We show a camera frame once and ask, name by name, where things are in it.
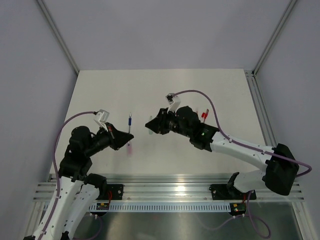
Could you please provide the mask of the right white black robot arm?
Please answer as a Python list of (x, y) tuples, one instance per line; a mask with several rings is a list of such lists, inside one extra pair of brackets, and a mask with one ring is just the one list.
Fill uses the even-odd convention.
[(225, 154), (255, 166), (255, 171), (235, 172), (231, 175), (225, 188), (232, 198), (263, 188), (288, 196), (299, 170), (286, 145), (279, 143), (276, 147), (258, 146), (224, 136), (217, 127), (201, 122), (189, 106), (181, 107), (175, 112), (161, 108), (145, 127), (156, 134), (173, 132), (185, 136), (199, 150)]

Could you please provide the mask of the clear red-tipped pen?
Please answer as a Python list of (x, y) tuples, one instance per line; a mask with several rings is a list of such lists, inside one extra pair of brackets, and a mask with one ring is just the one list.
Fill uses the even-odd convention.
[(204, 121), (205, 121), (205, 116), (206, 116), (206, 113), (203, 112), (203, 113), (201, 114), (201, 122), (202, 122), (202, 123), (204, 123)]

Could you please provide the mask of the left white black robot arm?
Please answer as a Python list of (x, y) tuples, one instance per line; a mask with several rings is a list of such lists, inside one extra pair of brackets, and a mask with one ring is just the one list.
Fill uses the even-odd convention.
[(88, 173), (91, 157), (110, 147), (117, 151), (131, 141), (131, 133), (117, 130), (107, 122), (96, 134), (88, 127), (72, 130), (69, 144), (59, 164), (54, 194), (37, 229), (27, 240), (71, 240), (90, 205), (109, 197), (107, 179)]

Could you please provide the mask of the blue ballpoint pen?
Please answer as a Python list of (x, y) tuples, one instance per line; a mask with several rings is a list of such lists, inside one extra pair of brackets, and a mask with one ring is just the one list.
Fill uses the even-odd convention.
[[(131, 126), (132, 126), (132, 113), (129, 112), (129, 116), (128, 116), (128, 133), (131, 133)], [(129, 141), (127, 143), (127, 146), (130, 147), (131, 142)]]

